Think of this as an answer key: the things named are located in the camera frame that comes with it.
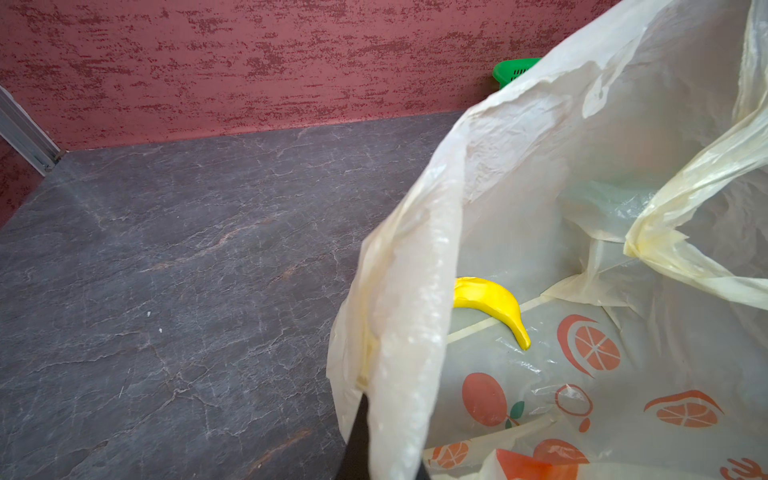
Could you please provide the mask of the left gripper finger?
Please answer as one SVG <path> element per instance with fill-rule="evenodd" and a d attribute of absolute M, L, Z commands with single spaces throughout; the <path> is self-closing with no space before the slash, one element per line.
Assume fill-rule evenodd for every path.
<path fill-rule="evenodd" d="M 370 432 L 367 422 L 369 402 L 363 394 L 347 441 L 336 480 L 371 480 L 369 471 Z"/>

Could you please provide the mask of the printed translucent plastic bag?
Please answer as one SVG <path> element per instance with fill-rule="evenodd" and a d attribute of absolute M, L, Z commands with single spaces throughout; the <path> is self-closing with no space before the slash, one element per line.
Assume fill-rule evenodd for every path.
<path fill-rule="evenodd" d="M 766 3 L 621 2 L 467 110 L 365 239 L 327 375 L 372 479 L 765 478 Z"/>

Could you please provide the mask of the green plastic basket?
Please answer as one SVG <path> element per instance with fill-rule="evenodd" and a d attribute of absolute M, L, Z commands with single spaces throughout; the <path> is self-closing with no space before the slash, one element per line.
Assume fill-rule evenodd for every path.
<path fill-rule="evenodd" d="M 494 66 L 492 75 L 499 88 L 502 89 L 530 70 L 539 61 L 540 58 L 505 60 Z"/>

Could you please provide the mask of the yellow banana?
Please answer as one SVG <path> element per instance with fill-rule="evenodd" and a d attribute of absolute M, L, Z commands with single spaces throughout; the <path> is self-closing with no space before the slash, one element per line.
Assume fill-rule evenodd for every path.
<path fill-rule="evenodd" d="M 530 349 L 532 342 L 522 322 L 520 304 L 503 286 L 477 277 L 457 278 L 453 307 L 485 313 L 506 325 L 524 351 Z"/>

